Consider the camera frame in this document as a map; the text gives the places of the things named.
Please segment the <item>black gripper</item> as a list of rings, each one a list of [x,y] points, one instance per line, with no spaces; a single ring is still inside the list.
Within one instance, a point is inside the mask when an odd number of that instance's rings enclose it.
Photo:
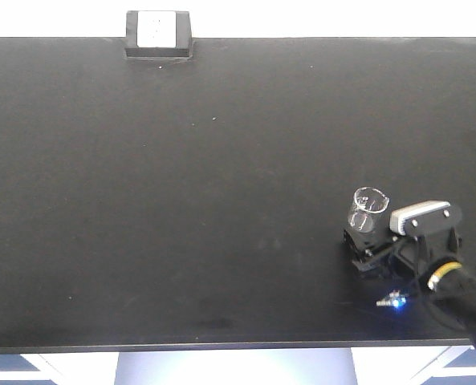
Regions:
[[[454,228],[408,237],[389,229],[360,233],[347,225],[343,237],[352,264],[367,279],[427,278],[440,265],[461,260],[462,239]]]

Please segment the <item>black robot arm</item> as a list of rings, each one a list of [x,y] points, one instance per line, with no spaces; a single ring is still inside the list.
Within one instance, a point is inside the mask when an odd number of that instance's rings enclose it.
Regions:
[[[361,277],[409,285],[382,298],[386,306],[416,298],[437,322],[466,333],[476,350],[476,276],[460,258],[462,239],[454,227],[400,235],[360,233],[347,225],[343,237]]]

